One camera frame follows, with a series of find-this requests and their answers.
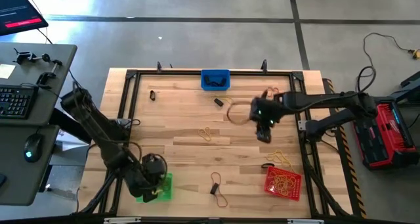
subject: computer mouse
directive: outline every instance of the computer mouse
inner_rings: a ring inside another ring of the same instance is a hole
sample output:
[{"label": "computer mouse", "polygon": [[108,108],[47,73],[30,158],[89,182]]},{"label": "computer mouse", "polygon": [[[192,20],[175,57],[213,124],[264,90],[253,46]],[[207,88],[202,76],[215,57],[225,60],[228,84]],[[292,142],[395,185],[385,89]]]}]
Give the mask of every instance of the computer mouse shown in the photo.
[{"label": "computer mouse", "polygon": [[36,162],[42,155],[42,140],[44,136],[38,133],[30,135],[24,145],[24,157],[27,162]]}]

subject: red plastic basket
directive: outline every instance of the red plastic basket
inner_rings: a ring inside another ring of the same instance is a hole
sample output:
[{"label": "red plastic basket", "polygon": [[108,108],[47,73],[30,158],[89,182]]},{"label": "red plastic basket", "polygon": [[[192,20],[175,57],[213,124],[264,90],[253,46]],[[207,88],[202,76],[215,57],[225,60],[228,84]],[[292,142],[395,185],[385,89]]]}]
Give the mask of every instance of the red plastic basket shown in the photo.
[{"label": "red plastic basket", "polygon": [[[295,185],[293,187],[287,188],[287,195],[284,195],[285,191],[283,191],[283,194],[280,190],[276,190],[274,188],[273,182],[274,182],[274,176],[275,175],[285,175],[288,179],[294,180]],[[265,177],[265,184],[264,184],[264,191],[273,194],[279,197],[288,198],[290,200],[299,201],[301,197],[301,175],[285,171],[283,169],[269,167],[267,170],[267,175]]]}]

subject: blue bin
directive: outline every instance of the blue bin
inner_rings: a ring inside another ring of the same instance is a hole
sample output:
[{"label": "blue bin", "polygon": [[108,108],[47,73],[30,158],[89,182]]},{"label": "blue bin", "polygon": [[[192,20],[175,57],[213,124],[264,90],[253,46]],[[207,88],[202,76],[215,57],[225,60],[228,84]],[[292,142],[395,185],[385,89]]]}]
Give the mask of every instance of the blue bin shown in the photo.
[{"label": "blue bin", "polygon": [[[209,77],[210,83],[205,82],[205,76]],[[215,85],[215,83],[221,83],[223,79],[226,79],[226,83],[223,86]],[[229,70],[201,70],[201,87],[204,91],[226,91],[230,87],[230,71]]]}]

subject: computer monitor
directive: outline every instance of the computer monitor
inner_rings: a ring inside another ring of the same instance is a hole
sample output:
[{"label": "computer monitor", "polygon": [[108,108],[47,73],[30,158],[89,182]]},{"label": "computer monitor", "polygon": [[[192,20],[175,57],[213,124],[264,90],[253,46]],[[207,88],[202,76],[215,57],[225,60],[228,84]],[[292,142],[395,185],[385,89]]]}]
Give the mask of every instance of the computer monitor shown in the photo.
[{"label": "computer monitor", "polygon": [[48,27],[28,0],[0,0],[0,36]]}]

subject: keyboard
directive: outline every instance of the keyboard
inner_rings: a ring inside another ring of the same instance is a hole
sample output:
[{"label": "keyboard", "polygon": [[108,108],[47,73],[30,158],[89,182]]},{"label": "keyboard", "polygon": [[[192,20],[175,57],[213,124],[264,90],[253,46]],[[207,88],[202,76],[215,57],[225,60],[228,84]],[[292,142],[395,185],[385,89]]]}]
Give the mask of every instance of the keyboard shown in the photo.
[{"label": "keyboard", "polygon": [[0,85],[0,119],[27,119],[37,93],[35,86]]}]

